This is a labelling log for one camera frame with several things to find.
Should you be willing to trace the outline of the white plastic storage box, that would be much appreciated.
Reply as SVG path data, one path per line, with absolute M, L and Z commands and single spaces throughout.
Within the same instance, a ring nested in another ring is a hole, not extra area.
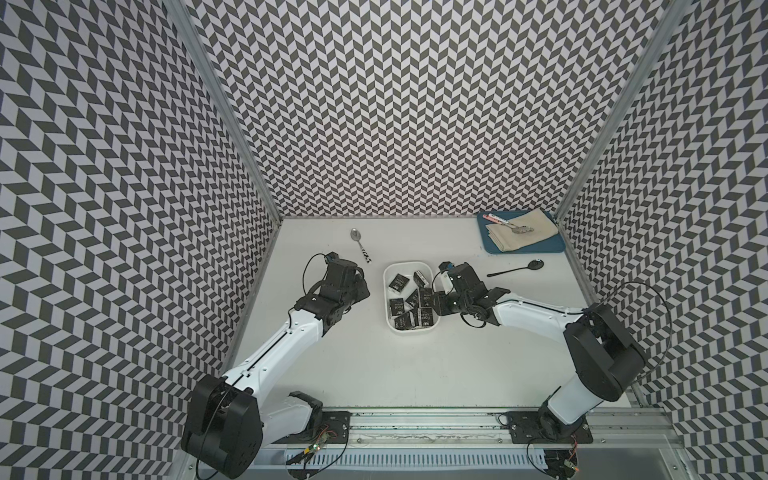
M 387 325 L 390 327 L 391 330 L 393 330 L 395 333 L 400 335 L 416 335 L 420 333 L 426 333 L 431 332 L 436 329 L 437 325 L 439 324 L 439 317 L 434 313 L 434 326 L 432 328 L 416 328 L 413 330 L 407 330 L 407 331 L 398 331 L 394 327 L 393 317 L 390 314 L 389 311 L 389 305 L 388 301 L 393 298 L 402 298 L 404 301 L 405 299 L 415 290 L 419 289 L 417 285 L 415 284 L 413 280 L 413 272 L 415 270 L 421 270 L 430 280 L 430 285 L 427 288 L 431 288 L 431 281 L 433 278 L 433 271 L 432 269 L 424 262 L 422 261 L 407 261 L 407 262 L 400 262 L 400 263 L 394 263 L 389 265 L 383 273 L 383 281 L 384 281 L 384 306 L 385 306 L 385 314 L 386 314 L 386 322 Z M 405 287 L 405 289 L 401 293 L 396 293 L 388 288 L 388 284 L 390 281 L 394 278 L 394 276 L 397 274 L 403 274 L 407 276 L 410 279 L 410 282 Z M 419 309 L 415 307 L 411 307 L 405 302 L 406 306 L 406 312 L 414 312 L 416 314 L 416 310 Z

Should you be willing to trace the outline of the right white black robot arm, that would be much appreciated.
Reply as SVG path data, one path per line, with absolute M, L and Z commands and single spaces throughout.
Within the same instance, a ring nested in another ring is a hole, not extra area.
M 618 400 L 649 362 L 612 308 L 594 303 L 570 309 L 536 303 L 506 288 L 489 289 L 468 263 L 443 262 L 436 278 L 434 309 L 440 317 L 470 316 L 484 325 L 532 332 L 566 345 L 574 375 L 549 395 L 535 413 L 507 414 L 512 441 L 565 442 L 586 425 L 586 415 Z

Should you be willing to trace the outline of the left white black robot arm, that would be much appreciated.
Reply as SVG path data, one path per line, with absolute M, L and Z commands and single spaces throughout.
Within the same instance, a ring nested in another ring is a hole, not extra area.
M 193 389 L 181 436 L 181 449 L 198 464 L 230 479 L 241 476 L 260 449 L 279 440 L 303 442 L 288 459 L 310 479 L 315 455 L 329 442 L 346 438 L 349 417 L 326 416 L 320 400 L 300 391 L 271 408 L 265 401 L 277 381 L 318 343 L 351 307 L 370 295 L 364 271 L 330 252 L 326 272 L 287 312 L 286 322 L 256 352 L 223 376 L 205 375 Z

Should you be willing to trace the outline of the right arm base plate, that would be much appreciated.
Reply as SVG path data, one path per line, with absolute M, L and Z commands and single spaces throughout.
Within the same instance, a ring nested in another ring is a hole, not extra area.
M 585 415 L 572 424 L 561 422 L 553 414 L 533 410 L 508 411 L 503 414 L 514 444 L 531 440 L 552 444 L 592 444 L 594 437 Z

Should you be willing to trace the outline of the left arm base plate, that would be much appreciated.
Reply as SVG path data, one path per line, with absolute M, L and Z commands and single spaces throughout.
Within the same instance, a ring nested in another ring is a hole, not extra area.
M 350 411 L 323 411 L 319 417 L 311 419 L 307 428 L 302 432 L 284 436 L 276 444 L 309 445 L 325 433 L 326 443 L 332 445 L 345 444 L 349 438 L 351 423 Z

